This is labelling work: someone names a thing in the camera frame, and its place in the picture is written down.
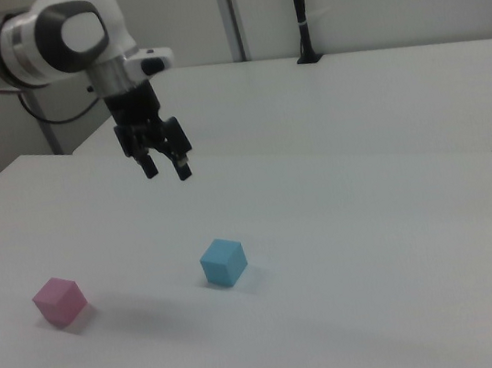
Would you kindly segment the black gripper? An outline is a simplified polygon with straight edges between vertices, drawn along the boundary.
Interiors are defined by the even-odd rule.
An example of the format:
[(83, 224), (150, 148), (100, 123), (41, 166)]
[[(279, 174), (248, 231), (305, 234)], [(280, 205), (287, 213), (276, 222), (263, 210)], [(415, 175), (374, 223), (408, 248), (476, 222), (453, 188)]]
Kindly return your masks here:
[(159, 99), (150, 81), (142, 81), (124, 93), (107, 96), (104, 103), (115, 123), (119, 125), (114, 132), (125, 156), (138, 163), (147, 179), (156, 177), (158, 169), (142, 142), (142, 137), (133, 128), (147, 124), (155, 125), (154, 147), (171, 161), (180, 180), (187, 180), (191, 176), (188, 164), (191, 143), (177, 118), (170, 117), (161, 121)]

